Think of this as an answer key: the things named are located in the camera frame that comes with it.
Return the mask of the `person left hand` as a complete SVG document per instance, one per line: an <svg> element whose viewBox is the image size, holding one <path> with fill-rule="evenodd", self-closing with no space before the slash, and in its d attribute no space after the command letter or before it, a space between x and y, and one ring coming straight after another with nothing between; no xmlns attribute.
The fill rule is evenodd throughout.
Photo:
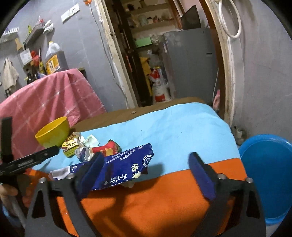
<svg viewBox="0 0 292 237"><path fill-rule="evenodd" d="M6 207L6 209L11 209L12 205L10 203L9 197L16 196L18 190L15 187L11 187L7 184L1 184L0 186L1 202Z"/></svg>

